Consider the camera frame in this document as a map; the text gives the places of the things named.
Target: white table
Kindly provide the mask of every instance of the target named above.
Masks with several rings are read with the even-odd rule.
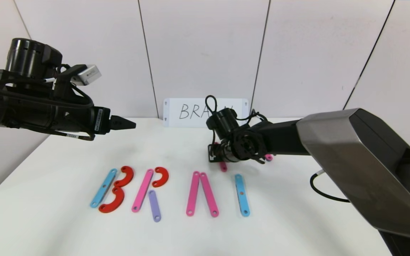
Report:
[[[239,162],[223,173],[207,161],[210,130],[165,128],[155,118],[132,120],[135,130],[111,131],[93,142],[50,136],[0,185],[0,256],[390,255],[351,204],[323,198],[309,187],[310,176],[320,170],[312,157]],[[124,202],[109,214],[91,208],[109,170],[123,165],[135,170],[123,188]],[[148,198],[140,212],[130,208],[145,171],[157,166],[166,167],[170,178],[155,188],[162,214],[155,223]],[[217,218],[201,188],[195,215],[185,213],[195,170],[208,174]],[[249,217],[239,211],[237,173],[245,179]],[[327,175],[316,181],[322,191],[343,196]],[[108,193],[104,202],[113,198]]]

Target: plastic bar with holes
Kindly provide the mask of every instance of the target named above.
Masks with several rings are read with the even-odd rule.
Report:
[[[248,199],[246,198],[246,190],[245,190],[245,182],[243,180],[243,176],[240,174],[235,175],[235,185],[236,185],[236,193],[238,195],[238,204],[240,205],[241,215],[244,217],[248,217],[249,212],[249,205]]]
[[[213,191],[211,190],[210,182],[206,173],[200,173],[200,181],[202,182],[202,188],[204,189],[206,202],[208,203],[208,208],[212,217],[218,217],[219,210],[216,204],[215,197],[213,196]]]
[[[132,212],[140,211],[140,208],[142,207],[143,199],[145,198],[147,194],[151,178],[153,177],[153,173],[154,173],[153,169],[147,170],[145,177],[143,178],[142,184],[140,185],[140,188],[138,190],[137,196],[135,197],[134,204],[132,205]]]
[[[159,210],[158,198],[154,190],[148,191],[149,204],[151,206],[151,212],[153,213],[153,220],[155,222],[161,221],[161,211]]]
[[[104,198],[105,194],[109,190],[109,186],[114,181],[115,176],[117,174],[116,169],[111,169],[109,174],[107,175],[107,178],[105,178],[104,182],[102,183],[101,187],[99,188],[98,192],[96,193],[96,196],[94,196],[90,206],[92,208],[96,208],[99,206],[99,204],[102,202],[102,199]]]

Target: white sign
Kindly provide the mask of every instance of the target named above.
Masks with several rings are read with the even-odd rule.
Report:
[[[217,111],[229,107],[235,110],[237,118],[246,118],[249,115],[247,99],[218,100]],[[214,110],[215,103],[208,98],[208,105]],[[205,105],[205,98],[168,98],[164,100],[164,126],[167,127],[206,127],[206,120],[211,112]],[[237,121],[240,125],[246,121]]]

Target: white cable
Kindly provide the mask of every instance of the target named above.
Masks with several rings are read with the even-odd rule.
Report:
[[[46,78],[44,80],[45,80],[45,82],[54,82],[56,80],[56,78]]]
[[[324,172],[325,172],[324,170],[320,170],[320,171],[317,172],[316,174],[317,174],[317,176],[319,176],[319,175],[323,174]]]

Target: wall panel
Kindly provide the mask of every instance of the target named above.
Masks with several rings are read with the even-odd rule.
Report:
[[[272,0],[253,107],[269,117],[343,109],[392,0]]]
[[[394,3],[346,108],[382,118],[410,144],[410,1]]]
[[[159,115],[170,97],[252,100],[268,0],[140,0]]]
[[[16,0],[32,39],[68,64],[96,64],[102,77],[83,91],[124,117],[157,117],[138,2]]]

